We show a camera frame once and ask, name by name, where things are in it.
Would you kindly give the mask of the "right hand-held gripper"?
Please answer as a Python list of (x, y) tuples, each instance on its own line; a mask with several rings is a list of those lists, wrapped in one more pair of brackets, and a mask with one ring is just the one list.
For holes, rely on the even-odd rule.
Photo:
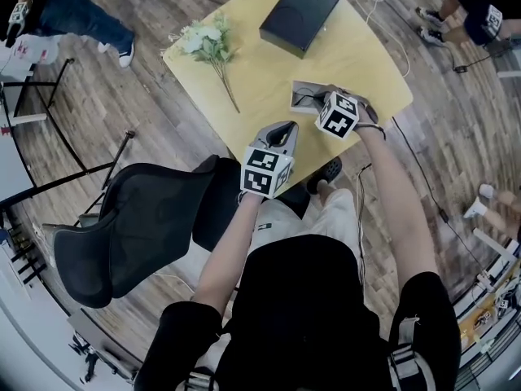
[(348, 93), (345, 89), (329, 84), (324, 86), (323, 92), (313, 95), (313, 101), (323, 105), (315, 120), (315, 126), (332, 137), (345, 140), (354, 130), (379, 129), (379, 125), (375, 127), (357, 126), (359, 120), (357, 105), (359, 103), (370, 105), (369, 101), (360, 95)]

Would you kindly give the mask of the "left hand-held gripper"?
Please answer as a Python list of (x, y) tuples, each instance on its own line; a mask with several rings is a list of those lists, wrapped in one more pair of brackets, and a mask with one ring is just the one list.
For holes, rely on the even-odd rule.
[(295, 164), (299, 126), (280, 121), (261, 129), (247, 146), (241, 167), (240, 188), (268, 199), (281, 193)]

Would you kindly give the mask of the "person's right hand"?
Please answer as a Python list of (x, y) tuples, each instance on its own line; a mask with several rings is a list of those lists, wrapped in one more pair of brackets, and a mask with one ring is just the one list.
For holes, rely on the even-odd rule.
[(378, 126), (378, 115), (375, 110), (370, 106), (364, 103), (359, 103), (357, 105), (358, 110), (358, 127), (375, 127)]

